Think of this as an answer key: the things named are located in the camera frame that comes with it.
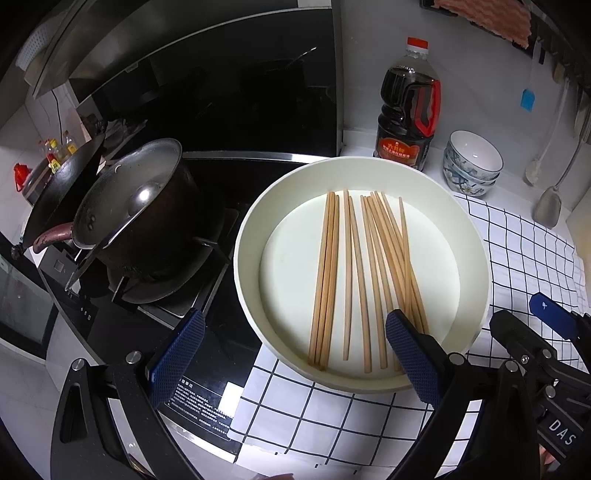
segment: red lid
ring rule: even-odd
[[[429,42],[426,40],[422,40],[420,38],[415,38],[415,37],[408,37],[407,38],[407,45],[412,45],[413,47],[418,47],[418,48],[429,48]]]

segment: spatula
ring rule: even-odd
[[[569,174],[570,169],[572,168],[574,161],[581,150],[581,145],[583,142],[587,140],[589,136],[589,130],[591,126],[591,122],[589,118],[591,117],[591,108],[587,109],[587,113],[585,114],[585,121],[583,123],[583,128],[581,129],[581,133],[579,135],[579,142],[577,143],[577,148],[573,153],[573,157],[570,159],[566,170],[556,182],[556,185],[548,187],[546,191],[540,197],[537,205],[534,208],[534,221],[544,225],[546,228],[554,228],[558,223],[558,218],[560,217],[560,208],[562,207],[562,201],[560,200],[560,196],[558,195],[558,187]]]

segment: wooden chopstick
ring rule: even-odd
[[[332,261],[333,231],[335,225],[335,193],[329,192],[329,221],[326,237],[326,254],[324,256],[324,276],[322,279],[322,299],[320,300],[320,315],[318,319],[318,335],[316,336],[316,348],[314,350],[314,363],[320,364],[322,352],[322,339],[324,337],[324,324],[326,322],[326,309],[329,299],[330,263]]]
[[[390,293],[390,285],[388,283],[388,273],[386,272],[386,265],[384,264],[384,256],[382,255],[382,247],[379,241],[378,231],[376,230],[375,226],[375,219],[373,214],[371,213],[371,198],[366,199],[366,205],[368,208],[369,213],[369,230],[371,232],[371,237],[374,242],[374,249],[376,253],[376,257],[378,259],[378,269],[379,275],[382,280],[382,289],[384,290],[384,298],[386,299],[386,310],[387,314],[394,310],[394,304],[392,303],[392,294]],[[394,371],[400,372],[402,370],[400,361],[398,357],[394,353]]]
[[[390,237],[387,230],[387,222],[384,219],[384,216],[382,215],[382,212],[378,207],[379,200],[376,200],[376,198],[374,198],[373,196],[371,196],[368,200],[375,224],[378,227],[379,237],[381,238],[382,245],[384,246],[384,253],[386,254],[386,261],[390,269],[390,276],[392,277],[392,282],[394,283],[394,291],[396,292],[398,306],[401,310],[404,310],[404,290],[402,289],[402,271],[400,269],[400,263],[394,260],[394,246],[392,244],[392,238]]]
[[[384,206],[384,204],[382,203],[381,199],[378,196],[377,192],[372,192],[372,198],[374,199],[374,202],[376,204],[376,207],[378,209],[378,212],[381,214],[381,219],[383,219],[384,221],[384,229],[387,231],[387,236],[391,239],[391,243],[393,245],[393,250],[395,251],[395,254],[393,253],[393,257],[395,257],[398,262],[397,262],[397,268],[398,268],[398,272],[400,272],[400,279],[401,279],[401,289],[405,290],[405,277],[404,277],[404,252],[402,251],[402,245],[398,242],[399,239],[402,238],[402,235],[400,234],[400,231],[398,230],[398,224],[396,223],[396,219],[394,218],[394,215],[390,216],[387,213],[387,209]],[[413,324],[413,326],[415,328],[417,328],[417,330],[422,333],[422,325],[420,324],[420,322],[418,321],[418,314],[416,315],[416,321],[415,321],[415,315],[413,315],[413,302],[415,301],[415,299],[413,298],[413,296],[411,296],[411,298],[406,299],[406,297],[404,296],[404,302],[402,304],[399,303],[400,305],[400,309],[406,314],[406,316],[408,317],[408,320],[410,320],[410,322]]]
[[[339,196],[335,195],[335,211],[333,222],[333,238],[332,251],[330,260],[330,283],[329,283],[329,299],[326,307],[326,320],[324,322],[324,336],[322,339],[322,351],[320,353],[320,369],[325,370],[329,364],[330,356],[330,341],[332,340],[332,326],[335,317],[335,293],[336,293],[336,273],[337,264],[339,260],[339,216],[340,216],[340,200]]]
[[[363,369],[365,373],[371,373],[371,340],[369,337],[369,313],[368,298],[365,291],[365,277],[363,276],[363,261],[361,259],[361,246],[359,245],[359,232],[355,218],[353,199],[349,197],[349,209],[351,213],[351,231],[353,233],[353,247],[355,249],[355,262],[357,265],[357,282],[359,286],[359,302],[361,304],[361,331],[363,335]]]
[[[404,213],[404,203],[402,197],[398,197],[398,206],[400,208],[400,224],[402,226],[402,256],[404,257],[404,298],[407,300],[407,314],[412,314],[413,303],[413,282],[410,279],[410,247],[408,246],[408,230],[406,224],[406,214]]]
[[[365,239],[368,246],[369,255],[369,272],[371,274],[372,289],[374,291],[374,307],[375,307],[375,321],[378,328],[378,349],[379,349],[379,367],[388,368],[388,354],[386,352],[386,332],[384,330],[384,311],[382,310],[382,299],[379,294],[379,280],[378,273],[375,266],[375,252],[374,241],[372,240],[371,231],[369,229],[369,207],[367,206],[367,198],[361,197],[361,208],[363,213],[363,226],[365,227]]]
[[[318,337],[318,323],[320,319],[320,303],[322,301],[322,284],[324,280],[324,261],[326,258],[326,243],[328,237],[328,225],[330,214],[330,193],[326,194],[324,203],[324,221],[322,223],[322,240],[320,241],[320,255],[318,258],[318,273],[316,275],[316,295],[314,296],[314,315],[312,317],[312,330],[310,332],[310,346],[308,348],[308,364],[314,365],[316,356],[316,339]]]
[[[351,209],[349,191],[343,190],[345,204],[345,335],[343,338],[343,360],[349,359],[351,344],[351,310],[353,305],[353,258],[351,252]]]
[[[390,207],[390,203],[386,199],[386,195],[384,192],[382,192],[382,197],[383,197],[384,203],[386,205],[388,217],[390,219],[390,222],[392,223],[392,228],[395,229],[395,232],[396,232],[398,230],[398,226],[396,224],[396,220],[394,218],[392,208]],[[423,304],[423,299],[421,297],[421,291],[418,288],[417,277],[414,274],[414,269],[413,269],[412,263],[411,263],[411,269],[410,269],[410,280],[412,282],[411,287],[413,290],[413,303],[415,303],[415,306],[417,308],[418,320],[420,322],[423,333],[428,334],[429,333],[429,324],[427,322],[427,316],[425,314],[425,307]]]

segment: ceramic bowl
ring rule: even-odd
[[[496,182],[496,180],[478,180],[460,170],[448,155],[447,149],[443,153],[443,174],[454,192],[465,193],[472,197],[484,195]]]
[[[503,159],[497,149],[472,132],[457,130],[452,133],[446,150],[460,170],[478,180],[495,180],[503,168]]]

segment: pink towel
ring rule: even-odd
[[[523,48],[528,47],[531,14],[518,0],[435,0],[448,9]]]

